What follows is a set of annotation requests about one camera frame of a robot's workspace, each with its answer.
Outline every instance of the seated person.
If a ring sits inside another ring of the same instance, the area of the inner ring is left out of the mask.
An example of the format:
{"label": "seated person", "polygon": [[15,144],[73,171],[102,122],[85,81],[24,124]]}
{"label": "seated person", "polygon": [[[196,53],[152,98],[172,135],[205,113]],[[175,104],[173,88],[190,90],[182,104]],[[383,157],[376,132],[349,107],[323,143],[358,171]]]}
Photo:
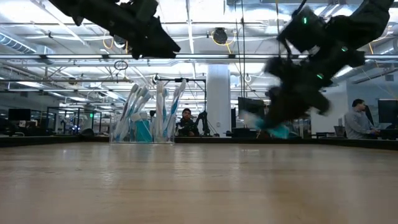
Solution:
{"label": "seated person", "polygon": [[182,118],[175,127],[176,137],[200,137],[198,126],[191,120],[191,110],[185,108]]}
{"label": "seated person", "polygon": [[346,135],[348,139],[371,139],[371,135],[379,134],[365,114],[365,102],[361,99],[353,101],[353,110],[344,115]]}

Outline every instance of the pillar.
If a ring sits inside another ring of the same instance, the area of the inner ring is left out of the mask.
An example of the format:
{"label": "pillar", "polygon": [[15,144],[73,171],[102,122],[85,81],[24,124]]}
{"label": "pillar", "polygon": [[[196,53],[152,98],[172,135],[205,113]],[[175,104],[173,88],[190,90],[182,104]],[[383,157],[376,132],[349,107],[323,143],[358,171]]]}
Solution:
{"label": "pillar", "polygon": [[340,82],[338,86],[325,88],[324,96],[330,100],[331,108],[326,116],[319,115],[317,110],[311,109],[311,132],[334,133],[335,126],[344,126],[344,115],[350,110],[348,102],[347,84]]}
{"label": "pillar", "polygon": [[231,130],[231,91],[228,65],[209,65],[206,84],[206,110],[209,128],[212,134],[214,128],[220,137],[226,137],[225,132]]}

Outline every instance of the computer monitor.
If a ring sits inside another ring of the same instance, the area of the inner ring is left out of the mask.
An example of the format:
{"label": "computer monitor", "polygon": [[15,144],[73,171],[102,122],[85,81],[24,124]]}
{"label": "computer monitor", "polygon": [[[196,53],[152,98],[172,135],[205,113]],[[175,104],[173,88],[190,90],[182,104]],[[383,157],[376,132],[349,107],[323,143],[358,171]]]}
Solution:
{"label": "computer monitor", "polygon": [[30,109],[8,109],[9,121],[30,121]]}
{"label": "computer monitor", "polygon": [[238,97],[239,118],[242,118],[242,111],[254,113],[262,118],[265,116],[264,106],[264,101],[262,100]]}
{"label": "computer monitor", "polygon": [[393,123],[398,121],[398,100],[379,100],[379,123]]}

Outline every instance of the ceiling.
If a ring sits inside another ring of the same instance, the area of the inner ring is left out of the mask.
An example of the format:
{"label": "ceiling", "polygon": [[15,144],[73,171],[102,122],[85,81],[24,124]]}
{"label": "ceiling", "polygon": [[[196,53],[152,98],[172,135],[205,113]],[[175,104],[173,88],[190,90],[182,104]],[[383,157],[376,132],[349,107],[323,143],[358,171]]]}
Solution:
{"label": "ceiling", "polygon": [[[241,1],[236,2],[237,10],[235,11],[233,0],[159,0],[156,16],[160,17],[164,30],[181,46],[182,54],[270,55],[277,54],[279,49],[275,41],[275,36],[278,33],[277,24],[279,23],[279,29],[282,29],[290,19],[289,15],[299,6],[300,2],[298,0],[279,0],[277,5],[274,1],[244,0],[243,6]],[[328,2],[327,0],[312,0],[308,1],[308,5],[319,14],[327,7]],[[348,2],[350,4],[342,6],[335,15],[350,15],[362,1]],[[45,46],[46,51],[52,54],[125,54],[123,49],[112,44],[112,37],[106,30],[90,21],[84,21],[82,26],[77,27],[70,17],[63,15],[48,1],[42,1],[42,4],[40,7],[40,3],[35,0],[0,1],[0,34],[7,34],[32,49],[43,50]],[[244,28],[241,24],[236,24],[242,15],[246,23]],[[395,26],[398,21],[397,15],[396,9],[391,9],[391,27]],[[191,27],[187,22],[188,17],[191,20]],[[228,47],[215,44],[211,38],[211,33],[217,27],[225,28],[229,36],[228,42],[231,43]],[[393,37],[395,37],[395,33],[391,32],[388,37],[372,43],[373,51],[377,51],[379,46],[388,43]],[[371,53],[368,46],[365,46],[363,50]],[[0,54],[21,54],[21,52],[0,45]],[[67,80],[72,77],[77,80],[93,80],[93,82],[78,82],[76,85],[71,85],[68,82],[42,83],[41,87],[15,83],[13,88],[44,88],[43,86],[45,86],[48,89],[58,90],[90,90],[93,88],[126,90],[115,91],[118,100],[107,100],[109,103],[122,103],[123,101],[120,99],[125,99],[128,96],[127,90],[132,86],[132,83],[124,82],[123,78],[140,85],[150,85],[154,75],[162,78],[195,77],[205,79],[208,71],[207,65],[210,63],[207,60],[151,60],[150,62],[127,60],[128,69],[119,72],[114,69],[115,61],[52,59],[51,63],[46,63],[37,60],[2,60],[0,63],[3,64],[3,72],[0,72],[0,77],[37,80],[50,76],[50,79],[53,80]],[[237,77],[236,85],[231,87],[233,90],[231,99],[236,100],[241,94],[239,64],[225,61],[218,63],[228,63],[232,78]],[[245,68],[249,75],[246,80],[248,97],[266,100],[264,92],[270,86],[278,85],[278,79],[262,72],[263,61],[248,60]],[[110,82],[115,79],[118,79],[118,82]],[[203,99],[204,94],[200,87],[202,87],[201,84],[192,85],[190,86],[192,91],[185,92],[183,99],[191,100],[187,104],[191,106],[203,104],[203,100],[200,101],[200,99]],[[58,96],[78,96],[89,98],[92,102],[104,102],[103,96],[98,92],[94,91],[89,95],[87,93],[76,95],[76,93],[58,92]]]}

